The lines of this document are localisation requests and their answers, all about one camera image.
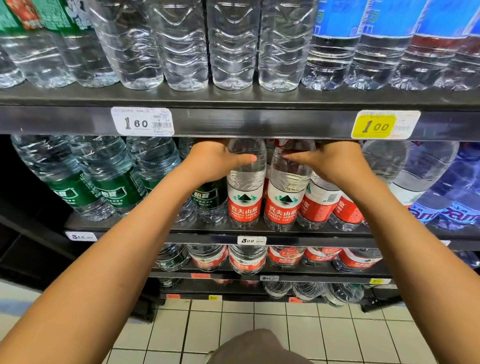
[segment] person's right arm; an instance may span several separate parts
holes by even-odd
[[[284,153],[358,206],[413,319],[440,363],[480,363],[480,277],[405,208],[353,141]]]

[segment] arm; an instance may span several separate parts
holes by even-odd
[[[231,154],[219,142],[194,145],[183,163],[35,301],[2,341],[0,363],[101,363],[189,195],[255,158]]]
[[[288,154],[358,206],[420,331],[441,363],[480,363],[480,277],[378,179],[356,142]]]

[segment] floor tile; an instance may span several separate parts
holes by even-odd
[[[286,303],[287,315],[318,317],[316,303]]]
[[[145,351],[112,349],[108,364],[143,364]]]
[[[436,364],[430,348],[412,321],[387,321],[401,363]]]
[[[158,310],[148,349],[181,352],[187,317],[188,311]]]
[[[386,320],[413,321],[412,315],[406,306],[390,306],[383,308]]]
[[[362,312],[359,304],[351,304],[350,312],[353,318],[369,318],[373,320],[385,320],[382,310],[375,310],[371,312]]]
[[[321,317],[320,323],[327,360],[363,361],[352,319]]]
[[[146,350],[153,324],[126,323],[120,335],[113,344],[114,349]]]
[[[223,301],[222,311],[253,314],[253,302]]]
[[[0,315],[0,341],[8,334],[13,326],[20,320],[18,316]]]
[[[253,314],[222,313],[220,345],[245,331],[253,330]]]
[[[108,354],[105,356],[105,359],[103,359],[102,364],[107,364],[108,357],[110,356],[110,351],[109,351]]]
[[[254,318],[255,329],[267,328],[278,338],[284,349],[288,348],[287,317],[284,315],[257,315]]]
[[[285,304],[283,302],[255,302],[255,313],[285,315],[287,312],[285,311]]]
[[[158,307],[159,310],[190,310],[190,300],[169,299],[165,300],[163,306]]]
[[[218,348],[221,312],[190,311],[185,352],[204,352]]]
[[[354,319],[363,359],[377,363],[399,363],[387,323],[382,320]]]
[[[318,315],[320,317],[340,317],[340,318],[351,318],[350,308],[346,304],[342,307],[333,307],[332,305],[326,303],[318,303]]]
[[[322,328],[317,317],[287,316],[290,350],[307,359],[326,359]]]
[[[190,354],[187,352],[183,353],[181,364],[204,364],[205,363],[205,354]]]
[[[147,352],[144,364],[180,364],[180,352]]]
[[[191,310],[222,312],[222,301],[192,300]]]

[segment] white price tag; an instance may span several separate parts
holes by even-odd
[[[388,284],[390,281],[391,278],[372,278],[370,284]]]
[[[97,238],[91,231],[66,231],[65,235],[74,242],[96,242]]]
[[[167,108],[122,108],[110,110],[117,132],[133,136],[172,136],[172,113]]]
[[[267,244],[266,236],[238,236],[237,244],[239,245],[265,245]]]
[[[277,282],[280,279],[279,276],[260,276],[260,280],[269,281],[269,282]]]
[[[352,128],[352,139],[408,139],[420,118],[418,110],[362,110]]]

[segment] water bottle with blue label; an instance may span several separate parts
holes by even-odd
[[[423,225],[428,224],[450,206],[451,201],[433,191],[426,191],[408,209]]]
[[[345,83],[361,90],[385,86],[432,0],[374,0]]]
[[[320,0],[301,79],[313,90],[335,90],[352,63],[373,0]]]
[[[473,27],[435,86],[466,91],[480,86],[480,21]]]
[[[452,201],[439,216],[437,225],[458,230],[475,224],[480,216],[479,163],[457,157],[432,190]]]
[[[442,76],[480,16],[480,0],[432,0],[389,84],[424,90]]]

